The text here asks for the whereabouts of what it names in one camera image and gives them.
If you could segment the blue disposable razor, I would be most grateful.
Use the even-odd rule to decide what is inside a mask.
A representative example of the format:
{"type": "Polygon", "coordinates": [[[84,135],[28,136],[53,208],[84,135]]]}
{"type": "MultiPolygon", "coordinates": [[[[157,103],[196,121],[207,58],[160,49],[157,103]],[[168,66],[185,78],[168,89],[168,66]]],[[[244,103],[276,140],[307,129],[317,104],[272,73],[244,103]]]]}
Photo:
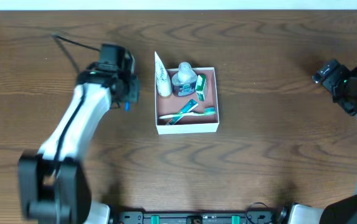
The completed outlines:
{"type": "Polygon", "coordinates": [[[131,103],[129,101],[125,102],[125,111],[129,111],[130,110],[130,105],[131,105],[131,103]]]}

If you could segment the white Pantene tube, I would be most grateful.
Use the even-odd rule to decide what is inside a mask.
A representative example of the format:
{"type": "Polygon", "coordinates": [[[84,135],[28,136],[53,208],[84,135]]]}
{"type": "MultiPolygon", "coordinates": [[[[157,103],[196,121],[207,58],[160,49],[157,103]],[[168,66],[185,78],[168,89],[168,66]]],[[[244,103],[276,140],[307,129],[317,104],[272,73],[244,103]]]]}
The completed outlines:
{"type": "Polygon", "coordinates": [[[170,96],[172,94],[171,79],[157,52],[155,52],[155,77],[158,94],[162,97],[170,96]]]}

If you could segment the Colgate toothpaste tube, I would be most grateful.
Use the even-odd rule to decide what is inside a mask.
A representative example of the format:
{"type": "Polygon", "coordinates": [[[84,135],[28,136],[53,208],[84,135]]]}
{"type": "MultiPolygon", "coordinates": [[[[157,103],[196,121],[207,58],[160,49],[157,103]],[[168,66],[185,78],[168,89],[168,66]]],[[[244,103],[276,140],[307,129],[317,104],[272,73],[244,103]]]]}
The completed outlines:
{"type": "Polygon", "coordinates": [[[184,113],[191,112],[198,106],[198,102],[194,99],[189,100],[183,108],[181,108],[177,113],[171,114],[169,117],[169,121],[166,123],[167,125],[174,125],[176,124],[182,117],[184,113]]]}

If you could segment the green white soap box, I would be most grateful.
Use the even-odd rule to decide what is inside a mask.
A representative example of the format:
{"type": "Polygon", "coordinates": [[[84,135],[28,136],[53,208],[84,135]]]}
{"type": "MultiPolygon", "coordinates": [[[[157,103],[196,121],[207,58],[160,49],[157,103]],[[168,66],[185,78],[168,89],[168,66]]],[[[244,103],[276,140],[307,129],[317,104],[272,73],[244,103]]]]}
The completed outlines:
{"type": "Polygon", "coordinates": [[[207,77],[204,74],[198,75],[195,91],[199,101],[205,101],[208,91],[207,77]]]}

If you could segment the green toothbrush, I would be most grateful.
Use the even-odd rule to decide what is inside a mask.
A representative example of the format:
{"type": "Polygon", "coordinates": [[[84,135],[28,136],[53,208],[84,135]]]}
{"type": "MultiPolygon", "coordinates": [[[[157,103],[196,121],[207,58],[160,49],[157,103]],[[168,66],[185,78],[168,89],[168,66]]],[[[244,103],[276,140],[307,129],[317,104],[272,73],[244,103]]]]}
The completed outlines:
{"type": "Polygon", "coordinates": [[[176,114],[167,114],[160,116],[159,119],[169,119],[169,118],[182,118],[185,116],[210,116],[214,115],[216,110],[214,107],[206,108],[203,113],[196,112],[187,112],[187,113],[176,113],[176,114]]]}

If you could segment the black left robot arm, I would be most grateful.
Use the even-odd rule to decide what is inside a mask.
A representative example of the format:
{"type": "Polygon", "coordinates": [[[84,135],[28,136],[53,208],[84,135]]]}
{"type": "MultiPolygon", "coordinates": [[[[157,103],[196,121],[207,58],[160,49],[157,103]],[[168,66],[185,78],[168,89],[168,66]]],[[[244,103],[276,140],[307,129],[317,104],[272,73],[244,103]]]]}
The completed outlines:
{"type": "Polygon", "coordinates": [[[138,101],[139,80],[132,71],[84,70],[72,100],[36,154],[18,162],[21,213],[39,223],[110,223],[110,207],[94,201],[82,162],[102,117],[114,103],[138,101]]]}

